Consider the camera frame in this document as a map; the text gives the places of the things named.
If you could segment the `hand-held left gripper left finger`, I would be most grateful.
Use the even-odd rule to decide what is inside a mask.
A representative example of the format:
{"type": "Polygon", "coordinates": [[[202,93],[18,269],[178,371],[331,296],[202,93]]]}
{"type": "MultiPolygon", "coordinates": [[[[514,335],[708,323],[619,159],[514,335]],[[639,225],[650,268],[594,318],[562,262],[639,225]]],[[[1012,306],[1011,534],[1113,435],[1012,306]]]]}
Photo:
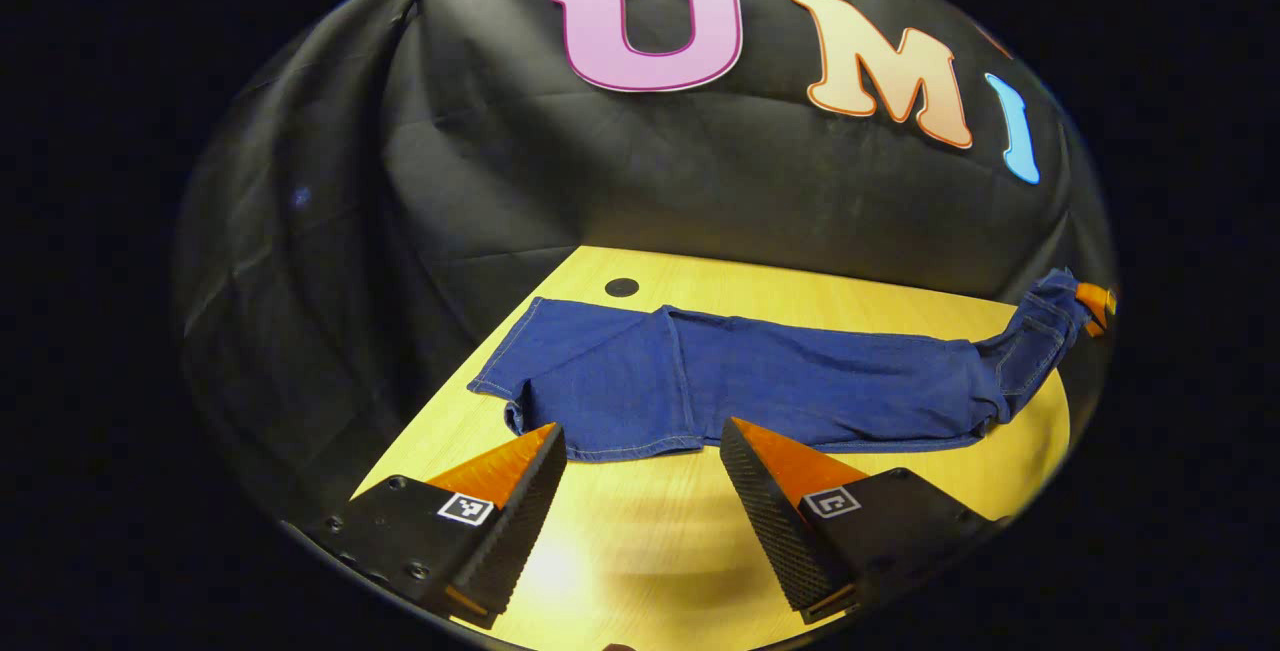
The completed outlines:
{"type": "Polygon", "coordinates": [[[483,629],[506,611],[566,468],[556,423],[429,481],[389,475],[301,532],[439,616],[483,629]]]}

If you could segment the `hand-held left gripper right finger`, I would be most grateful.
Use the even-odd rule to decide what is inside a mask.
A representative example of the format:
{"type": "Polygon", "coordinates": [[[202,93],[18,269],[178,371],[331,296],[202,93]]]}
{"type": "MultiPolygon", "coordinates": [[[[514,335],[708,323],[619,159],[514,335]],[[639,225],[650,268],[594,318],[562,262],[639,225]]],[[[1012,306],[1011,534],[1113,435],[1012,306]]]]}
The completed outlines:
{"type": "Polygon", "coordinates": [[[915,590],[1010,523],[904,467],[867,475],[732,417],[719,457],[783,596],[805,623],[915,590]]]}

